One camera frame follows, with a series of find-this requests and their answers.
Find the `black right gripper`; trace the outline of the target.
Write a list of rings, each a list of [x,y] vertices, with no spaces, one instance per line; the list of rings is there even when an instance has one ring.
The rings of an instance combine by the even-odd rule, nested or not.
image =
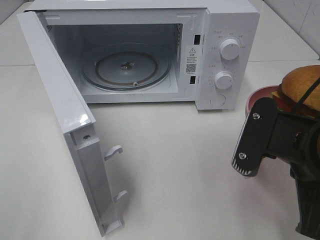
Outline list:
[[[269,153],[292,164],[297,175],[319,175],[319,137],[319,119],[278,113],[276,102],[263,97],[246,116],[231,165],[242,176],[251,178]]]

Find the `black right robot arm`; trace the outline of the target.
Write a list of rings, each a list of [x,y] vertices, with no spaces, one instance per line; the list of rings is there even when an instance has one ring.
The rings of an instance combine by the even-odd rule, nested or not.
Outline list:
[[[258,99],[249,111],[232,157],[241,175],[257,175],[262,159],[287,161],[299,206],[296,231],[320,238],[320,121],[280,111],[271,98]]]

